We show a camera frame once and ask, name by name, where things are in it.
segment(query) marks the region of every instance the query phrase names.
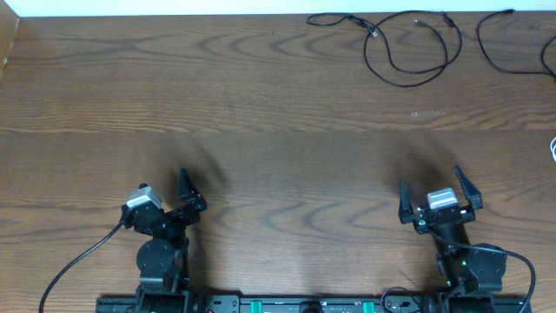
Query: wooden table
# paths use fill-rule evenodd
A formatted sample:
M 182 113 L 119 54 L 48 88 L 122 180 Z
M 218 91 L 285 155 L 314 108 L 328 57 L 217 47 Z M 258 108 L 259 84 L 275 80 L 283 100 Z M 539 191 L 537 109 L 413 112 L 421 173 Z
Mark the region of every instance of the wooden table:
M 380 294 L 434 290 L 430 236 L 397 217 L 398 182 L 416 203 L 460 190 L 457 162 L 486 208 L 467 225 L 530 258 L 535 312 L 554 312 L 556 85 L 488 65 L 474 28 L 454 14 L 457 61 L 414 89 L 384 84 L 362 59 L 365 31 L 306 16 L 25 18 L 0 84 L 0 310 L 36 311 L 71 259 L 109 232 L 139 183 L 175 198 L 187 167 L 208 199 L 188 229 L 198 288 L 244 294 Z M 378 21 L 383 14 L 366 15 Z M 450 55 L 457 36 L 441 18 Z M 395 61 L 441 63 L 415 17 L 383 26 Z M 540 69 L 553 13 L 485 25 L 500 65 Z M 394 74 L 383 42 L 371 62 Z M 556 66 L 556 48 L 546 54 Z M 149 238 L 121 230 L 71 269 L 46 309 L 91 312 L 100 295 L 133 294 L 135 257 Z M 509 260 L 504 293 L 524 295 L 529 272 Z

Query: black cable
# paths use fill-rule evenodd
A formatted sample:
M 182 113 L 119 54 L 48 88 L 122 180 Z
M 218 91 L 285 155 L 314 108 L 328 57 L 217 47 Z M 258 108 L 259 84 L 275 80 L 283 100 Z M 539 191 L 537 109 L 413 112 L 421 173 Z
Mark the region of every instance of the black cable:
M 383 300 L 384 300 L 384 298 L 386 297 L 386 294 L 387 294 L 388 292 L 392 291 L 392 290 L 403 290 L 403 291 L 406 291 L 406 293 L 408 293 L 408 295 L 411 297 L 411 300 L 413 300 L 413 302 L 414 302 L 419 308 L 421 308 L 422 303 L 419 302 L 419 301 L 417 301 L 417 299 L 415 299 L 415 297 L 409 293 L 409 290 L 407 290 L 407 289 L 405 289 L 405 288 L 403 288 L 403 287 L 401 287 L 401 286 L 395 286 L 395 287 L 392 287 L 392 288 L 386 290 L 386 291 L 382 294 L 381 299 L 380 299 L 380 302 L 379 302 L 379 305 L 380 305 L 380 306 L 382 307 L 382 309 L 385 310 L 387 313 L 393 313 L 393 312 L 392 312 L 391 310 L 389 310 L 389 309 L 386 308 L 386 306 L 384 305 L 384 301 L 383 301 Z M 413 311 L 413 312 L 411 312 L 411 313 L 418 313 L 418 312 L 420 312 L 420 309 L 419 309 L 419 310 L 416 310 L 416 311 Z
M 406 14 L 414 14 L 414 13 L 419 13 L 419 14 L 433 14 L 433 15 L 438 15 L 438 16 L 442 16 L 444 17 L 445 22 L 447 23 L 448 26 L 453 27 L 456 29 L 456 31 L 458 32 L 458 38 L 459 38 L 459 47 L 458 50 L 456 51 L 456 53 L 454 54 L 454 56 L 448 60 L 448 51 L 447 51 L 447 47 L 446 47 L 446 43 L 444 42 L 444 39 L 442 38 L 442 36 L 440 35 L 440 33 L 432 26 L 430 26 L 427 23 L 424 23 L 422 21 L 419 20 L 415 20 L 415 22 L 421 26 L 425 26 L 427 28 L 429 28 L 430 30 L 433 31 L 433 33 L 439 38 L 440 43 L 442 44 L 442 49 L 444 50 L 444 63 L 438 66 L 434 66 L 433 68 L 430 69 L 425 69 L 425 70 L 404 70 L 398 66 L 395 65 L 394 60 L 392 59 L 392 52 L 390 50 L 390 45 L 388 44 L 388 40 L 386 38 L 386 35 L 384 34 L 384 32 L 381 30 L 381 28 L 379 27 L 382 23 L 385 23 L 386 21 L 394 18 L 394 17 L 398 17 L 401 15 L 406 15 Z M 339 17 L 340 19 L 332 22 L 332 23 L 316 23 L 313 22 L 314 19 L 316 19 L 317 17 Z M 344 20 L 349 20 L 365 29 L 367 29 L 368 34 L 367 37 L 365 38 L 365 43 L 363 46 L 363 57 L 365 59 L 365 64 L 367 65 L 367 67 L 373 72 L 373 74 L 375 74 L 378 78 L 380 78 L 384 83 L 388 83 L 390 85 L 393 85 L 395 87 L 401 87 L 401 88 L 409 88 L 409 87 L 417 87 L 417 86 L 421 86 L 422 84 L 428 83 L 430 81 L 432 81 L 433 79 L 435 79 L 436 77 L 438 77 L 442 71 L 444 71 L 444 69 L 451 64 L 453 61 L 455 61 L 455 59 L 458 57 L 458 55 L 461 52 L 461 47 L 462 47 L 462 39 L 461 39 L 461 32 L 460 32 L 460 28 L 456 25 L 455 21 L 448 16 L 447 13 L 444 12 L 434 12 L 434 11 L 424 11 L 424 10 L 407 10 L 407 11 L 402 11 L 402 12 L 398 12 L 395 13 L 393 15 L 390 15 L 388 17 L 383 18 L 382 20 L 380 20 L 378 23 L 371 23 L 369 22 L 367 19 L 364 18 L 360 18 L 360 17 L 356 17 L 352 14 L 348 14 L 348 13 L 319 13 L 319 14 L 313 14 L 312 16 L 309 16 L 307 18 L 306 23 L 309 25 L 314 25 L 314 26 L 334 26 L 338 23 L 343 22 Z M 386 78 L 384 78 L 382 75 L 380 75 L 376 70 L 373 69 L 373 67 L 370 65 L 369 61 L 368 61 L 368 56 L 367 56 L 367 45 L 368 45 L 368 40 L 371 37 L 371 35 L 373 35 L 374 37 L 377 37 L 379 35 L 379 33 L 381 34 L 382 38 L 384 39 L 384 44 L 386 45 L 386 50 L 387 50 L 387 54 L 388 54 L 388 61 L 390 62 L 390 65 L 392 65 L 392 67 L 395 70 L 398 70 L 401 73 L 405 73 L 405 74 L 414 74 L 414 75 L 419 75 L 419 74 L 425 74 L 431 71 L 435 71 L 438 70 L 437 73 L 435 73 L 432 77 L 429 77 L 428 79 L 420 82 L 420 83 L 411 83 L 411 84 L 399 84 L 399 83 L 394 83 L 391 82 L 389 80 L 387 80 Z
M 120 229 L 120 227 L 122 227 L 122 225 L 123 225 L 123 222 L 118 223 L 118 225 L 116 225 L 116 227 L 108 235 L 106 235 L 105 238 L 103 238 L 101 241 L 99 241 L 94 246 L 90 247 L 87 251 L 83 252 L 80 256 L 76 257 L 73 261 L 71 261 L 68 265 L 66 265 L 66 267 L 64 267 L 62 270 L 60 270 L 60 273 L 58 273 L 58 275 L 56 275 L 56 277 L 54 277 L 52 282 L 50 282 L 50 285 L 44 291 L 43 298 L 41 299 L 41 303 L 38 306 L 39 313 L 44 312 L 44 304 L 46 303 L 46 298 L 49 296 L 50 291 L 52 290 L 54 285 L 58 282 L 60 277 L 62 277 L 62 275 L 65 272 L 67 272 L 72 266 L 74 266 L 77 262 L 81 261 L 84 257 L 88 256 L 91 252 L 96 250 L 98 247 L 102 246 L 103 243 L 106 243 Z
M 491 13 L 489 15 L 487 15 L 486 17 L 483 17 L 483 19 L 480 20 L 479 24 L 477 24 L 477 41 L 479 42 L 479 46 L 480 46 L 480 50 L 483 51 L 483 55 L 485 55 L 486 60 L 496 69 L 499 70 L 503 73 L 508 73 L 508 74 L 534 74 L 534 75 L 548 75 L 551 77 L 556 78 L 556 73 L 554 73 L 554 71 L 546 64 L 545 62 L 545 52 L 546 52 L 546 48 L 548 48 L 548 46 L 550 45 L 550 43 L 556 39 L 556 36 L 554 36 L 552 39 L 550 39 L 548 41 L 548 43 L 546 43 L 543 48 L 542 51 L 540 52 L 540 61 L 542 62 L 542 66 L 547 70 L 547 71 L 536 71 L 536 70 L 505 70 L 502 69 L 500 66 L 496 65 L 496 63 L 494 63 L 493 59 L 491 59 L 491 57 L 487 54 L 487 51 L 485 50 L 485 47 L 483 46 L 483 42 L 480 39 L 480 28 L 482 27 L 482 24 L 489 18 L 497 16 L 499 14 L 512 14 L 514 13 L 515 10 L 514 9 L 510 9 L 510 10 L 502 10 L 499 12 L 494 12 Z
M 508 251 L 508 250 L 495 249 L 495 248 L 486 248 L 486 247 L 477 247 L 477 246 L 472 246 L 472 245 L 464 244 L 464 243 L 455 243 L 455 242 L 449 241 L 447 239 L 444 239 L 441 236 L 438 236 L 430 228 L 428 230 L 431 233 L 431 235 L 433 235 L 433 237 L 435 239 L 440 240 L 443 243 L 447 244 L 449 249 L 452 248 L 452 247 L 455 247 L 455 248 L 462 248 L 462 249 L 468 249 L 468 250 L 480 250 L 480 251 L 486 251 L 486 252 L 500 253 L 500 254 L 505 254 L 505 255 L 508 255 L 508 256 L 515 257 L 515 258 L 519 259 L 521 262 L 525 263 L 527 265 L 527 267 L 529 268 L 529 271 L 531 272 L 531 284 L 529 285 L 529 291 L 527 292 L 525 300 L 521 304 L 520 309 L 517 311 L 517 313 L 525 312 L 527 305 L 531 302 L 531 297 L 533 296 L 533 292 L 535 290 L 535 284 L 537 283 L 537 274 L 535 272 L 535 268 L 533 267 L 533 264 L 531 263 L 531 261 L 527 260 L 526 257 L 524 257 L 520 254 L 517 254 L 517 253 L 512 252 L 512 251 Z

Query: wooden panel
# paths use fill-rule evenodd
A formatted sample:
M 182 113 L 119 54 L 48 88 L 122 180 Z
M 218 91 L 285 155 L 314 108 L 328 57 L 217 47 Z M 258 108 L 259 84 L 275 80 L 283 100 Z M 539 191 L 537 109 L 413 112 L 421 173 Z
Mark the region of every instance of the wooden panel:
M 0 79 L 2 79 L 3 68 L 8 63 L 12 43 L 16 37 L 19 17 L 8 4 L 0 0 Z
M 200 288 L 434 290 L 443 280 L 432 239 L 400 224 L 397 183 L 408 181 L 420 202 L 428 191 L 457 188 L 458 162 L 486 202 L 468 225 L 471 240 L 529 257 L 539 278 L 534 311 L 556 311 L 554 81 L 490 68 L 473 40 L 482 16 L 454 15 L 465 36 L 460 59 L 409 90 L 367 70 L 365 33 L 350 24 L 25 19 L 0 85 L 2 310 L 35 311 L 52 277 L 116 224 L 139 183 L 162 193 L 167 208 L 179 205 L 181 166 L 209 204 L 188 230 Z M 396 62 L 441 62 L 413 19 L 384 27 Z M 453 53 L 454 33 L 422 19 L 442 29 Z M 493 20 L 484 37 L 504 65 L 539 68 L 554 26 L 553 14 L 519 14 Z M 372 45 L 372 62 L 393 77 L 382 48 Z M 120 231 L 66 274 L 47 311 L 91 312 L 101 294 L 132 294 L 147 239 Z M 526 266 L 510 260 L 504 292 L 525 294 L 528 279 Z

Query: white background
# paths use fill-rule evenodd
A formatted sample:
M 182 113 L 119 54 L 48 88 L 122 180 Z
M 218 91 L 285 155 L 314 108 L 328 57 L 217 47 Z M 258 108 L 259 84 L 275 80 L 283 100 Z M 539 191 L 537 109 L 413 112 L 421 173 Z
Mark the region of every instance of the white background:
M 4 0 L 20 17 L 556 10 L 556 0 Z

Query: white cable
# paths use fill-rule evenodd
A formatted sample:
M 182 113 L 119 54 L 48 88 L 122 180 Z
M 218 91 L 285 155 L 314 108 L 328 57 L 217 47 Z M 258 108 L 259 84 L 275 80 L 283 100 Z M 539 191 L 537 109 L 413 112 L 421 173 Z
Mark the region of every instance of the white cable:
M 550 151 L 553 153 L 554 162 L 556 162 L 556 137 L 550 142 Z

